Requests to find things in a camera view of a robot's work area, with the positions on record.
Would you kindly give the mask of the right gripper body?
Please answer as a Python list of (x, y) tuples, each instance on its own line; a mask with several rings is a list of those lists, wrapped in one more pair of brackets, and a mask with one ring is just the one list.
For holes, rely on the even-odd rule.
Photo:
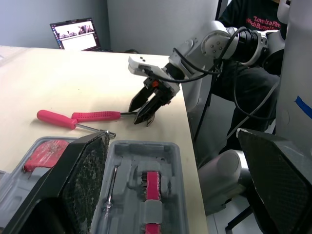
[(169, 83), (157, 78), (148, 77), (143, 82), (145, 99), (148, 103), (159, 107), (167, 105), (177, 94), (177, 84)]

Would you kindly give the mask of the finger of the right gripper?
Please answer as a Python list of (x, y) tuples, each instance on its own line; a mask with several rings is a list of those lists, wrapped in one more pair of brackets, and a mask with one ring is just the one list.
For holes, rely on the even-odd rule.
[(146, 102), (138, 111), (133, 122), (134, 125), (143, 123), (151, 119), (156, 111), (171, 101), (170, 95), (155, 95), (150, 101)]
[(152, 95), (153, 89), (143, 87), (131, 100), (128, 112), (134, 112), (140, 109)]

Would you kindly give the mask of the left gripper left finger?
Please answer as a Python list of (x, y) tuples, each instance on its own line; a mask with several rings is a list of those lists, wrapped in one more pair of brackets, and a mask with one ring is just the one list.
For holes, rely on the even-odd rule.
[(101, 131), (71, 142), (36, 183), (2, 233), (89, 234), (110, 136)]

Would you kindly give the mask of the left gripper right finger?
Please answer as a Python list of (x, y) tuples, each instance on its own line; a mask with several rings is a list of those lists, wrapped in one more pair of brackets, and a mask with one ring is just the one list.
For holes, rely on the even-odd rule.
[(277, 234), (312, 232), (312, 161), (280, 136), (239, 129), (255, 190)]

